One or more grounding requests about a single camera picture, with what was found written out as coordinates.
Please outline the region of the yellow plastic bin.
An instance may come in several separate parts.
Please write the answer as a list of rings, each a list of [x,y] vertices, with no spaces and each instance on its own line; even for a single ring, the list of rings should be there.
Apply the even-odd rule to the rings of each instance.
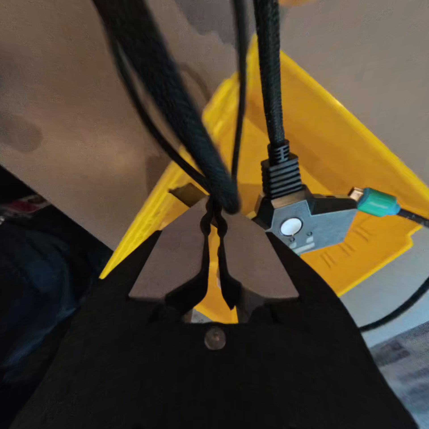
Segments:
[[[280,53],[286,138],[299,158],[303,182],[316,194],[345,195],[352,187],[374,188],[402,207],[428,217],[428,187],[370,130],[284,52]],[[248,53],[247,106],[239,162],[242,212],[254,215],[262,191],[260,163],[269,142],[260,84],[256,38]],[[105,266],[104,279],[153,232],[185,212],[169,191],[193,184],[170,163]],[[303,254],[340,297],[413,246],[421,226],[399,216],[358,213],[340,244]]]

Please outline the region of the printed paper sheets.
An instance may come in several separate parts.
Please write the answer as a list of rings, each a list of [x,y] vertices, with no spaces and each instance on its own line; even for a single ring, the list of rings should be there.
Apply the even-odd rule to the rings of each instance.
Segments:
[[[415,419],[429,427],[429,323],[371,347],[383,377]]]

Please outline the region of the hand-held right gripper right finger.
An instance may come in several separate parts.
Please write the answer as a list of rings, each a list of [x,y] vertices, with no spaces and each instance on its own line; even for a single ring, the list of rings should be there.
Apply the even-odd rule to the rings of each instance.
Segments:
[[[218,273],[230,309],[254,310],[299,293],[265,230],[242,214],[216,214]]]

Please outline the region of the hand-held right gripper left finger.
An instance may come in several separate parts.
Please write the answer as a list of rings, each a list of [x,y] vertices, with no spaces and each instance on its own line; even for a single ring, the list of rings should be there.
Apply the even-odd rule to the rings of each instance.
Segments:
[[[132,300],[163,304],[187,314],[206,296],[210,267],[210,198],[205,197],[156,238],[133,284]]]

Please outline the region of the black HDMI switch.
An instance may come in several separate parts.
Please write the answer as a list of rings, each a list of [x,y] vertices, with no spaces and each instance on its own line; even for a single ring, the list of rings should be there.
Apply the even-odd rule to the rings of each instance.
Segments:
[[[311,193],[306,186],[287,196],[262,195],[253,221],[298,255],[342,243],[357,213],[348,196]]]

